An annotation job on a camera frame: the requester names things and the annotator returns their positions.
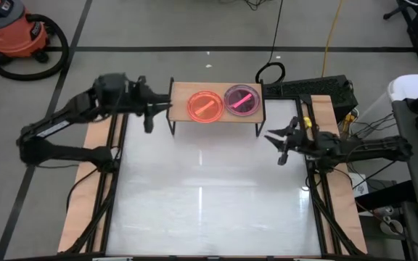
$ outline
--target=petri dish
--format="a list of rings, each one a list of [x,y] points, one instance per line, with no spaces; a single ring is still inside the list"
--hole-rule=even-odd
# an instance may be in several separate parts
[[[199,123],[212,123],[222,116],[224,103],[216,93],[200,91],[189,98],[187,110],[192,120]]]
[[[235,85],[225,93],[225,107],[238,116],[249,116],[257,112],[261,105],[258,92],[247,85]]]

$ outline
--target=gray floor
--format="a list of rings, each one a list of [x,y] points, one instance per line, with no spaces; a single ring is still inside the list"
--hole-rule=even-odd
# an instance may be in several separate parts
[[[252,12],[242,1],[229,0],[93,0],[79,46],[269,46],[274,36],[279,1]],[[31,12],[59,23],[73,39],[86,0],[24,0]],[[285,0],[277,46],[324,46],[339,0]],[[394,0],[347,0],[332,46],[411,46],[402,16],[385,22],[382,15],[396,7]],[[59,54],[52,54],[55,59]],[[166,92],[171,76],[181,81],[252,82],[268,52],[77,52],[62,89],[58,108],[91,86],[98,75],[126,72],[146,75],[149,85]],[[286,80],[320,76],[323,54],[279,52]],[[20,61],[10,70],[40,70]],[[274,69],[263,75],[277,78]],[[413,53],[330,53],[327,75],[344,74],[354,82],[359,108],[366,109],[399,75],[418,73]],[[15,140],[21,127],[46,114],[58,75],[32,83],[0,77],[0,237],[24,176]],[[52,140],[81,145],[85,125],[58,133]],[[46,165],[59,164],[48,162]],[[6,258],[55,254],[65,219],[65,198],[76,169],[36,170]],[[391,251],[374,251],[391,256]]]

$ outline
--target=yellow cable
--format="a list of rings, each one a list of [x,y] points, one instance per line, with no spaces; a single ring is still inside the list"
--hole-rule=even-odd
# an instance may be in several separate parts
[[[338,15],[340,14],[342,5],[343,5],[343,0],[340,0],[340,4],[338,5],[337,13],[335,14],[335,18],[333,19],[332,29],[330,29],[330,33],[328,34],[327,45],[325,46],[325,52],[324,52],[324,64],[322,65],[322,77],[324,77],[325,67],[327,66],[328,46],[330,45],[330,41],[332,40],[333,30],[335,29],[335,26],[337,24]]]

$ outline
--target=orange petri dish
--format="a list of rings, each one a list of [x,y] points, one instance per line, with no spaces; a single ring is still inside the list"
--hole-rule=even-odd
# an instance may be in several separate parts
[[[212,91],[200,91],[189,98],[187,110],[192,120],[213,123],[222,117],[224,103],[221,97]]]

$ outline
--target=wooden board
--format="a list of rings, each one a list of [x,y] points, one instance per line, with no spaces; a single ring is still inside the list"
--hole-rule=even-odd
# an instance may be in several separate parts
[[[313,110],[316,122],[323,131],[330,131],[338,134],[337,124],[335,122],[335,114],[333,112],[332,102],[329,96],[312,96]],[[106,144],[107,133],[110,121],[102,123],[90,124],[86,134],[85,147],[94,148]],[[84,177],[93,170],[93,165],[82,163],[78,168],[76,181]],[[348,172],[346,165],[341,164],[337,169]],[[80,236],[84,228],[88,225],[93,211],[94,200],[97,193],[99,175],[94,174],[90,179],[78,186],[70,200],[70,208],[65,220],[64,230],[60,240],[59,251],[66,250]],[[367,252],[364,235],[362,233],[361,224],[358,218],[356,205],[354,203],[354,195],[349,183],[342,173],[334,171],[328,174],[330,194],[332,197],[333,210],[335,218],[345,231],[346,235],[354,242],[354,244],[362,251]],[[330,227],[326,220],[323,220],[324,234],[326,238],[327,250],[333,253],[332,238]],[[101,233],[97,233],[94,250],[99,249]]]
[[[312,107],[316,123],[320,127],[320,130],[339,135],[330,96],[312,96]],[[348,168],[344,163],[337,165],[335,168],[348,174]],[[327,180],[337,223],[356,247],[362,252],[367,253],[361,221],[359,220],[356,203],[354,202],[353,188],[349,178],[345,174],[335,170],[327,174]],[[322,224],[324,225],[327,252],[334,253],[330,226],[324,217],[322,217]],[[343,254],[347,253],[343,245],[341,249]]]
[[[230,113],[226,108],[222,113],[219,122],[225,123],[262,123],[264,121],[263,116],[263,100],[262,100],[262,88],[257,83],[173,83],[171,100],[172,107],[169,109],[168,118],[170,121],[193,121],[188,114],[187,103],[189,98],[198,91],[212,91],[218,94],[222,100],[226,91],[235,85],[243,84],[254,88],[261,98],[261,104],[259,110],[249,116],[237,116]]]

